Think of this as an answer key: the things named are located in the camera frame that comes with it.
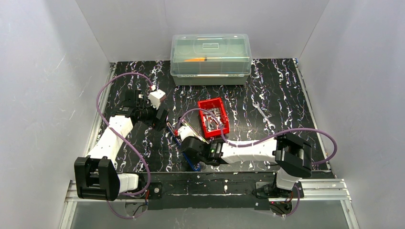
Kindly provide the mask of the blue stapler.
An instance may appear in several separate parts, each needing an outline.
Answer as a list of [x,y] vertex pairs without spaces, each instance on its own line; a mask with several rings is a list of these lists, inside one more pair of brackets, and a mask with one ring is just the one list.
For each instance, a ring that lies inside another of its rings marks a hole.
[[[176,141],[176,143],[178,145],[178,148],[180,149],[182,141],[175,135],[174,125],[170,121],[167,121],[167,127],[166,128],[170,132],[173,139]],[[183,154],[185,160],[187,161],[187,163],[189,164],[190,168],[193,171],[201,171],[201,165],[199,164],[199,162],[196,162],[194,160],[190,160],[190,158],[184,152],[182,154]]]

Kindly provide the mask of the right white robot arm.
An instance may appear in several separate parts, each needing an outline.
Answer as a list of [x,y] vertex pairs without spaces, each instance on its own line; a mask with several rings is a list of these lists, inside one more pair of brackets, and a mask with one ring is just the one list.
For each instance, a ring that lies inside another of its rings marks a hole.
[[244,161],[267,161],[279,165],[275,186],[292,190],[301,178],[312,175],[312,145],[293,133],[286,133],[258,143],[251,141],[215,140],[204,142],[192,134],[181,134],[180,151],[192,165],[200,162],[217,167]]

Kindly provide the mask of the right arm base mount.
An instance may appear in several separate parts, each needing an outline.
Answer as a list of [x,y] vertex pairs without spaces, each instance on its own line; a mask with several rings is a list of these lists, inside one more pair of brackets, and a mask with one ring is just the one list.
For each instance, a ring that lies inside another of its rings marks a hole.
[[285,190],[277,188],[274,182],[256,182],[252,195],[257,198],[280,198],[284,202],[289,202],[298,195],[300,198],[305,196],[300,182],[296,183],[296,187],[297,189],[293,187],[292,190]]

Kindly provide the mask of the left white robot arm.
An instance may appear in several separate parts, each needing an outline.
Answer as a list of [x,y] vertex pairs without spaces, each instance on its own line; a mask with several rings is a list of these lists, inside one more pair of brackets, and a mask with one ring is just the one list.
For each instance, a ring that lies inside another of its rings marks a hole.
[[160,107],[166,98],[158,89],[148,96],[140,90],[128,90],[124,101],[114,110],[97,144],[74,163],[76,189],[79,198],[115,200],[127,191],[139,191],[139,175],[118,174],[114,167],[124,138],[137,122],[160,131],[165,128],[168,111]]

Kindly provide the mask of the red plastic bin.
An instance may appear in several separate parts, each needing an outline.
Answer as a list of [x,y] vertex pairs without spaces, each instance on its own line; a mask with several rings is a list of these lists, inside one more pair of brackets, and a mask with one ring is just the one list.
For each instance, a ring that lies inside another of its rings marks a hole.
[[224,135],[230,133],[229,118],[220,97],[200,100],[197,103],[200,110],[200,121],[205,138],[221,136],[221,127]]

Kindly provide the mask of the black silver stapler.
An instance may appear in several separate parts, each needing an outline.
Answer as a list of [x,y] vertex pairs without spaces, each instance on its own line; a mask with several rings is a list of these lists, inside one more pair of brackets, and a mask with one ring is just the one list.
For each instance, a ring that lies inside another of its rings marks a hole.
[[178,134],[182,141],[188,136],[194,136],[206,144],[209,143],[185,119],[181,120],[181,126],[178,129]]

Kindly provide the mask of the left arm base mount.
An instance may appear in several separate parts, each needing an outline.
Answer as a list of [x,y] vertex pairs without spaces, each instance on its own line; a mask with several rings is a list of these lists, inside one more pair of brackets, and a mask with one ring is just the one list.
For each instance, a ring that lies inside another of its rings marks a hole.
[[146,189],[143,193],[134,195],[134,193],[139,192],[142,190],[142,188],[143,186],[138,187],[135,190],[127,191],[127,193],[131,194],[130,197],[143,198],[146,200],[162,198],[163,184],[161,182],[151,182],[148,189]]

